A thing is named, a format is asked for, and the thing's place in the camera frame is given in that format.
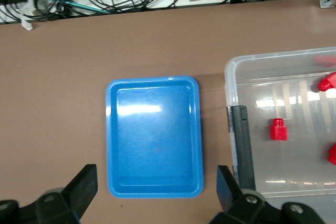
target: table surface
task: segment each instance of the table surface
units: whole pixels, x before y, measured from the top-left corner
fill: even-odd
[[[224,67],[241,55],[335,46],[336,9],[318,2],[66,19],[32,31],[0,26],[1,199],[24,206],[94,163],[99,189],[82,223],[208,223],[220,211],[216,167],[232,165]],[[200,84],[204,190],[192,199],[115,198],[107,189],[105,88],[119,78],[175,75]]]

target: plastic storage container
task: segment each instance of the plastic storage container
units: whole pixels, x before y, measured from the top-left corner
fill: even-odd
[[[273,206],[302,202],[327,223],[336,223],[336,89],[317,84],[336,71],[336,47],[250,55],[232,59],[225,90],[234,174]],[[274,118],[283,118],[287,141],[270,139]]]
[[[106,89],[110,192],[190,198],[203,189],[200,99],[188,76],[115,80]]]

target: clear plastic bin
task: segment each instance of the clear plastic bin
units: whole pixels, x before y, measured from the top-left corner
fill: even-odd
[[[253,164],[244,166],[253,166],[255,189],[277,208],[307,204],[326,223],[336,223],[336,166],[327,160],[336,143],[336,89],[319,92],[317,83],[335,71],[336,47],[236,57],[225,68],[227,106],[247,108]],[[287,141],[270,139],[274,118],[285,119]],[[230,131],[239,181],[241,150]]]

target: black cable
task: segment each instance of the black cable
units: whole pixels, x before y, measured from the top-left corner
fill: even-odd
[[[13,11],[15,11],[18,15],[20,15],[21,13],[19,13],[16,8],[13,7],[13,0],[9,0],[8,1],[8,4],[10,5],[10,7],[12,8]]]
[[[6,17],[9,17],[6,13],[4,13],[2,10],[1,10],[1,6],[0,6],[0,12],[5,15]],[[8,24],[7,21],[5,21],[1,16],[0,16],[1,20],[5,23],[5,24]]]
[[[140,0],[139,4],[136,4],[134,1],[136,0],[126,0],[124,2],[120,2],[120,3],[115,3],[114,0],[111,0],[112,5],[106,4],[104,3],[103,0],[88,0],[92,5],[107,10],[111,13],[116,13],[116,12],[135,12],[139,10],[139,7],[141,7],[143,0]],[[116,8],[117,5],[125,5],[128,4],[128,2],[130,2],[132,5],[128,5],[128,6],[122,6],[120,8]]]
[[[10,14],[11,19],[13,19],[13,20],[15,20],[15,21],[17,21],[17,22],[19,22],[19,23],[21,22],[21,20],[20,20],[18,17],[16,17],[13,13],[11,13],[11,12],[9,11],[9,9],[7,8],[7,5],[6,5],[6,4],[4,4],[4,7],[5,7],[7,13]]]
[[[59,15],[57,14],[58,12],[63,14],[63,10],[60,7],[59,8],[59,2],[58,0],[53,0],[48,7],[45,7],[44,10],[42,11],[39,7],[38,7],[38,1],[37,0],[33,0],[34,2],[34,7],[35,9],[39,12],[38,16],[29,16],[29,15],[25,15],[26,17],[32,18],[35,17],[34,19],[37,20],[55,20],[55,19],[59,19]],[[51,12],[52,8],[56,7],[56,11],[55,12]]]

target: red toy block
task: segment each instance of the red toy block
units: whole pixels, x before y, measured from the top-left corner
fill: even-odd
[[[315,56],[313,60],[322,66],[326,66],[328,68],[336,65],[336,56]]]
[[[336,87],[336,72],[327,75],[326,77],[320,80],[320,83],[317,85],[317,88],[320,91],[327,91]]]
[[[282,118],[274,118],[270,129],[270,138],[273,140],[287,140],[287,127]]]
[[[328,152],[329,152],[328,161],[331,164],[336,165],[336,144],[334,144]]]

